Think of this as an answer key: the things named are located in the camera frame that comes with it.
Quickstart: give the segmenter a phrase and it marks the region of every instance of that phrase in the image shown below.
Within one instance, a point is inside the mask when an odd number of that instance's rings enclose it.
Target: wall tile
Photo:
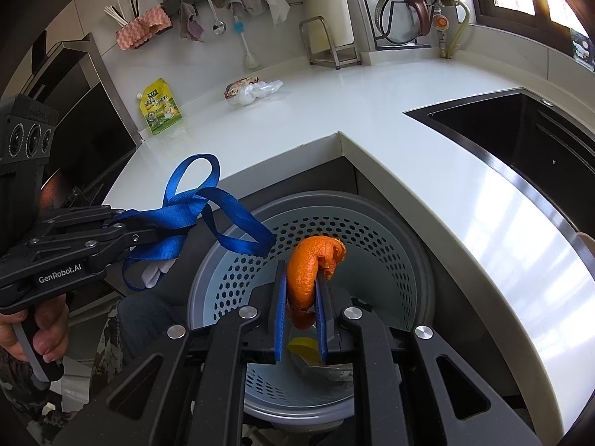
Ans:
[[[80,40],[84,37],[83,29],[78,20],[74,1],[71,1],[64,10],[48,25],[48,50],[59,41]]]
[[[505,62],[547,79],[547,47],[528,38],[487,26],[469,25],[460,40],[460,50]]]
[[[595,110],[595,72],[568,55],[549,49],[548,80]]]
[[[132,17],[129,0],[119,0],[122,4],[125,17]],[[80,18],[83,32],[92,32],[99,53],[107,52],[115,44],[115,33],[120,29],[118,23],[105,14],[103,7],[118,6],[118,0],[74,0]]]
[[[213,17],[208,5],[201,3],[198,10],[205,29],[204,43],[181,40],[179,24],[174,22],[172,29],[137,50],[123,51],[114,46],[102,56],[118,93],[137,122],[142,123],[143,118],[136,94],[160,77],[168,82],[181,106],[213,88],[221,87],[223,92],[227,84],[247,74],[243,68],[245,51],[239,35],[233,32],[231,13],[218,11],[228,29],[217,37],[210,30]],[[298,5],[291,7],[283,25],[273,26],[269,12],[244,20],[248,47],[261,68],[305,55],[299,35],[299,22],[304,18],[303,8]]]

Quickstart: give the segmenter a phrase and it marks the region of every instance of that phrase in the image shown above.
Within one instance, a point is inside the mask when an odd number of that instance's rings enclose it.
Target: blue lanyard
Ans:
[[[209,177],[193,190],[176,194],[182,176],[194,161],[206,159],[211,166]],[[116,215],[114,221],[134,217],[148,224],[165,229],[182,229],[194,226],[198,217],[202,215],[206,226],[213,233],[219,244],[227,250],[239,254],[266,257],[275,244],[275,236],[260,221],[252,216],[238,200],[231,194],[216,187],[219,183],[219,161],[211,154],[197,154],[184,159],[176,168],[165,187],[163,206],[148,211],[129,210]],[[232,238],[219,233],[213,219],[213,211],[209,201],[217,204],[233,224],[244,230],[256,241]],[[141,260],[171,260],[180,254],[187,234],[170,236],[159,243],[139,245],[132,250],[124,260],[122,274],[134,262]],[[128,283],[126,285],[135,291],[145,290]]]

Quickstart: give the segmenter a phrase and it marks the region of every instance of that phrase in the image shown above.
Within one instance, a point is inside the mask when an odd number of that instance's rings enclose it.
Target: spoon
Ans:
[[[211,0],[207,0],[209,2],[210,9],[213,12],[213,16],[215,17],[215,25],[213,25],[213,33],[215,35],[222,35],[227,30],[227,25],[224,22],[219,20],[217,17],[217,12],[215,11],[215,7],[213,6],[213,2]]]

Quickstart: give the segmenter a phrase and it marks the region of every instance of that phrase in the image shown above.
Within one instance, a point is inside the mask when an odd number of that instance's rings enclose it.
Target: colander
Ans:
[[[430,262],[409,226],[357,195],[314,191],[281,198],[255,211],[276,236],[266,258],[240,255],[215,244],[194,277],[188,324],[199,328],[248,303],[254,287],[274,280],[277,261],[313,235],[334,236],[347,247],[331,285],[340,285],[387,325],[412,329],[431,323],[434,281]],[[247,235],[236,226],[225,233]],[[286,337],[296,336],[286,324]],[[310,426],[353,415],[353,384],[302,376],[284,351],[277,365],[248,364],[245,412],[276,424]]]

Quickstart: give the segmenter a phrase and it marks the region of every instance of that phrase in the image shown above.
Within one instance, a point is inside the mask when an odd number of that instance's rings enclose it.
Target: yellow pouch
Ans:
[[[139,94],[143,117],[151,133],[157,134],[182,118],[165,80],[157,79]]]

